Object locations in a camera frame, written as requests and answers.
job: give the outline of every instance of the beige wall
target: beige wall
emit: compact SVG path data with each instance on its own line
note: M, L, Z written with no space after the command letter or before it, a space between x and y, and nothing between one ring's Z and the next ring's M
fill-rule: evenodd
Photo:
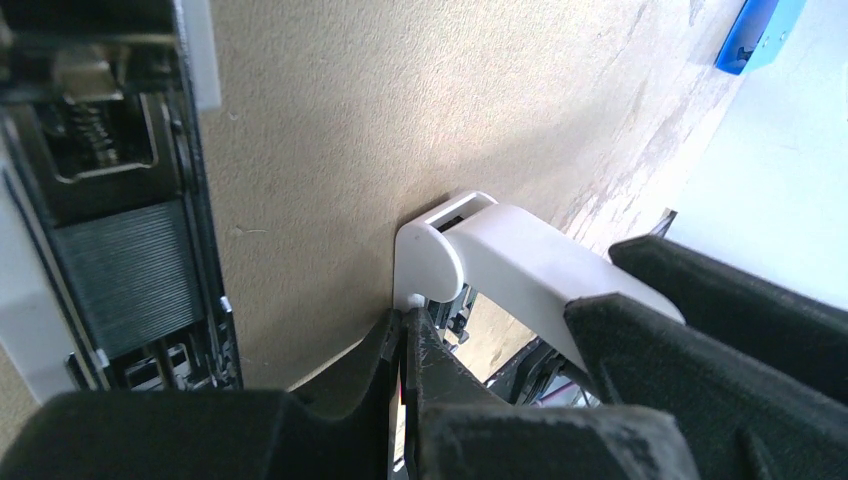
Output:
M656 219L645 192L738 86L710 64L742 0L212 3L224 107L201 120L254 387L357 340L398 225L457 189L599 250ZM4 431L31 408L14 377L0 363Z
M6 451L35 409L35 400L6 356L6 350L0 346L0 454Z

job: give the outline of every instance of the metal spring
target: metal spring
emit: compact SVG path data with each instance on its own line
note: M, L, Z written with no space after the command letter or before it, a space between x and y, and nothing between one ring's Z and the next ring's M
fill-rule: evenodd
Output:
M82 103L68 105L68 111L71 134L91 150L98 168L118 165L117 143L110 132L109 121L103 109L90 103Z

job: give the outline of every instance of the white plastic bracket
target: white plastic bracket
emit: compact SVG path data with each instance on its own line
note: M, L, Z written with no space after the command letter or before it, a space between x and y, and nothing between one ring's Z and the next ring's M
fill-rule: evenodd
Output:
M463 284L500 305L583 370L563 320L575 299L621 293L669 318L663 295L516 206L464 192L407 223L395 239L394 307L449 302Z

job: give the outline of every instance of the black plastic part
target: black plastic part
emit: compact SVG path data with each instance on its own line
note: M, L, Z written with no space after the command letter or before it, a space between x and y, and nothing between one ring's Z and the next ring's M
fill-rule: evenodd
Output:
M173 140L168 134L167 118L158 103L161 99L157 95L144 101L151 112L149 121L156 161L144 168L75 181L58 177L56 163L64 159L61 152L47 148L35 110L29 105L8 108L23 149L22 155L13 156L14 164L29 196L43 199L34 203L45 228L64 227L167 202L183 193L179 165L170 153Z
M584 393L588 393L593 397L598 396L598 389L595 388L595 384L592 383L592 379L589 377L589 374L587 374L582 368L570 362L567 358L563 358L563 364L560 367L559 373L561 376L568 377L569 380L576 383Z
M609 255L668 297L690 327L848 404L848 312L657 237Z
M674 419L639 407L433 407L420 474L430 479L697 479Z
M83 374L82 367L80 367L75 354L71 353L65 358L65 371L68 372L68 376L71 377L71 382L77 390L88 390L85 374Z
M427 302L427 311L438 329L450 329L457 337L461 337L468 319L463 311L471 312L477 300L477 290L463 285L459 295L450 302Z
M59 31L63 34L107 35L170 32L167 0L126 5L118 0L0 1L9 26L20 31Z
M528 405L544 392L559 374L564 363L562 355L545 342L524 355L508 375L509 380L489 386L493 393L512 405Z
M399 326L390 312L295 394L60 397L27 423L0 478L386 478Z
M601 401L673 414L703 478L846 478L844 405L621 295L565 320Z
M96 344L116 358L203 319L179 201L53 231Z
M486 380L486 386L489 390L500 397L501 400L514 405L515 402L510 401L513 390L521 389L522 384L526 382L524 378L517 378L516 373L524 360L540 348L549 349L552 347L539 337L527 343L524 348L507 360L497 372Z
M445 350L424 310L404 325L409 478L698 478L670 416L510 406Z

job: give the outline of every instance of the wall stain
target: wall stain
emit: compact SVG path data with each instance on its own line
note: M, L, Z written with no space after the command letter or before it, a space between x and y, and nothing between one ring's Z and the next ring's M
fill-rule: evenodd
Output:
M704 0L689 0L689 26L695 26L695 19L704 8Z
M492 357L492 361L490 362L490 365L491 365L493 368L494 368L496 365L500 365L500 363L499 363L498 361L501 359L501 356L503 356L503 346L502 346L501 348L499 348L499 349L498 349L498 351L497 351L497 352L495 352L495 356L494 356L494 357Z
M690 8L691 8L692 2L696 2L696 1L700 1L703 4L704 0L689 0ZM633 24L630 25L630 30L627 31L627 42L630 42L630 37L632 37L633 32L636 31L636 26L639 25L639 21L642 20L642 15L645 13L646 8L648 8L648 2L643 3L642 6L639 7L639 11L636 12L636 20L633 21ZM692 14L690 13L689 14L689 18L690 18L689 23L690 24L692 23L691 17L692 17Z
M633 106L630 107L628 123L631 125L635 124L639 120L639 111L642 109L642 100L645 98L645 89L647 87L648 79L646 78L639 84L639 88L636 90L636 96L633 98Z

